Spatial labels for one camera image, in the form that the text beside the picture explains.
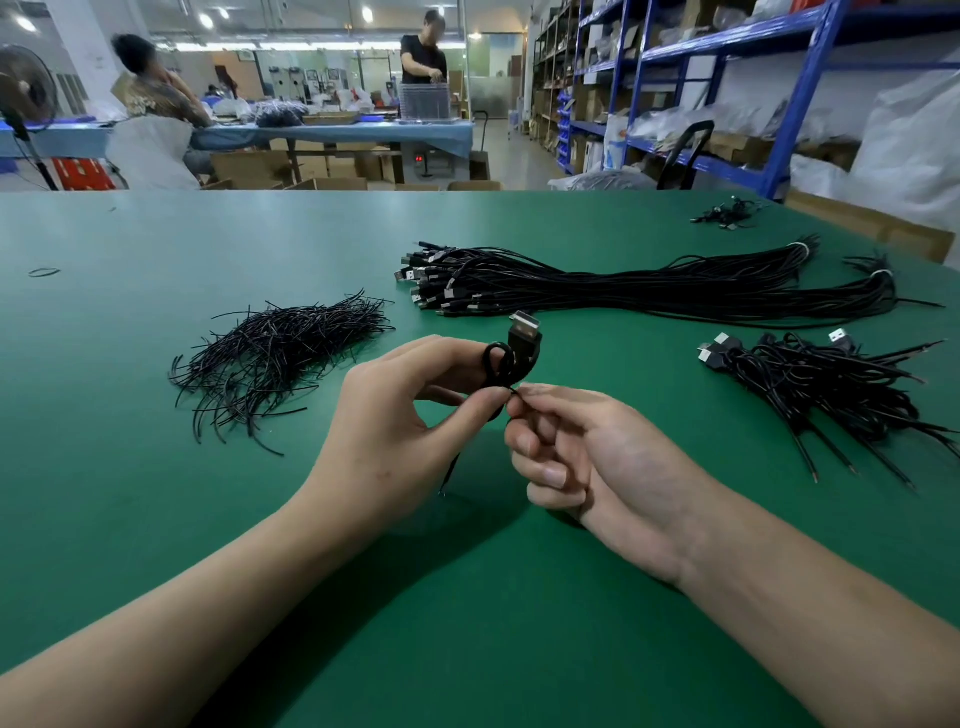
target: fingernail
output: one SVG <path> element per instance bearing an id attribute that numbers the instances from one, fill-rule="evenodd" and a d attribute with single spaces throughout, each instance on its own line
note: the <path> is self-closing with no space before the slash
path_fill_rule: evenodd
<path id="1" fill-rule="evenodd" d="M 566 484 L 566 468 L 547 465 L 543 468 L 543 479 L 546 484 L 554 488 L 563 488 Z"/>

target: man in black t-shirt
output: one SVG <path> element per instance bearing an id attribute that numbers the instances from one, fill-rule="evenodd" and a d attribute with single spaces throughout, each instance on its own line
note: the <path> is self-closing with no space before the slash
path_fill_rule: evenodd
<path id="1" fill-rule="evenodd" d="M 405 84 L 442 84 L 446 81 L 446 56 L 437 47 L 445 30 L 444 17 L 436 10 L 429 10 L 420 34 L 400 39 Z"/>

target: concrete floor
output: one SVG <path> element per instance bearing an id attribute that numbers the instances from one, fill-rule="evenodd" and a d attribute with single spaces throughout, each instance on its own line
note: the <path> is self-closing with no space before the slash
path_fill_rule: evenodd
<path id="1" fill-rule="evenodd" d="M 490 154 L 490 176 L 503 182 L 507 189 L 547 189 L 547 182 L 564 176 L 556 159 L 536 141 L 520 133 L 507 138 L 507 122 L 492 119 L 487 127 L 484 151 Z M 480 151 L 483 125 L 473 135 L 473 149 Z"/>

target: electric fan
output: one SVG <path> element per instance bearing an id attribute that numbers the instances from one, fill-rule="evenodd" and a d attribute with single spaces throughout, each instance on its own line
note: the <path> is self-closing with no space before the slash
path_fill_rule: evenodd
<path id="1" fill-rule="evenodd" d="M 57 185 L 34 147 L 27 122 L 32 125 L 31 131 L 42 132 L 53 123 L 56 113 L 57 84 L 46 63 L 19 45 L 0 48 L 0 115 L 13 129 L 13 136 L 24 143 L 30 160 L 54 191 Z"/>

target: forearm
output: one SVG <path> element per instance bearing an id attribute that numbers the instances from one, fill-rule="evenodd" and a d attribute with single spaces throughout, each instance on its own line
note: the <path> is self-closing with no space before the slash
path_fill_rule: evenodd
<path id="1" fill-rule="evenodd" d="M 811 713 L 960 722 L 957 630 L 747 499 L 707 501 L 680 586 Z"/>
<path id="2" fill-rule="evenodd" d="M 413 59 L 407 59 L 403 62 L 403 70 L 412 76 L 425 77 L 429 76 L 433 69 L 423 65 L 422 63 L 417 63 Z"/>
<path id="3" fill-rule="evenodd" d="M 281 510 L 0 678 L 5 721 L 186 724 L 290 610 L 368 539 L 333 519 L 318 515 L 307 523 L 289 507 Z"/>

